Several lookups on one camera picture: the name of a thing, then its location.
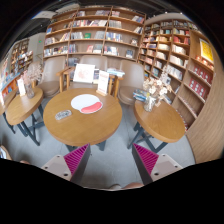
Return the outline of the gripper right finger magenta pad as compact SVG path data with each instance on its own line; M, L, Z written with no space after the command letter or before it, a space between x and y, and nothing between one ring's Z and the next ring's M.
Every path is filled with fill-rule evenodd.
M158 155L135 143L132 144L132 154L144 185L182 169L169 155Z

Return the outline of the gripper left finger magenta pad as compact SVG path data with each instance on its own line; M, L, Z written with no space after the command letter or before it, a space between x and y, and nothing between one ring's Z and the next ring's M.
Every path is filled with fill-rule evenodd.
M77 185L81 180L90 156L90 145L81 146L65 156L56 155L42 169Z

